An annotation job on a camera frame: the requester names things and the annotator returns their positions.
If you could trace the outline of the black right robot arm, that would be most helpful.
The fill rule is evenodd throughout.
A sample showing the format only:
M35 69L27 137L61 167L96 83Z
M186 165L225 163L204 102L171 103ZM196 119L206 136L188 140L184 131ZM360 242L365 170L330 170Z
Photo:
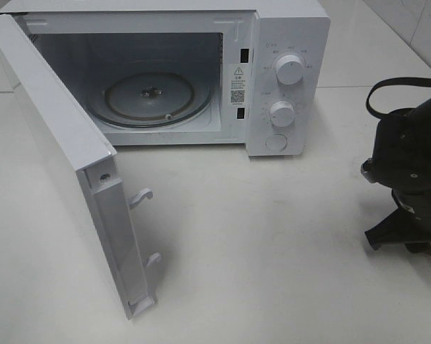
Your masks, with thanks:
M389 188L397 205L366 231L369 245L403 244L411 253L431 254L431 98L379 121L372 157L361 173Z

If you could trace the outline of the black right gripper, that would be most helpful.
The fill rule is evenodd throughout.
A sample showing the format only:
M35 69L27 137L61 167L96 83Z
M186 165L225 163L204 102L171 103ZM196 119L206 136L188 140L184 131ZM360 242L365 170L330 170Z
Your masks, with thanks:
M412 254L431 255L431 189L394 189L392 196L398 209L364 233L370 247L404 244Z

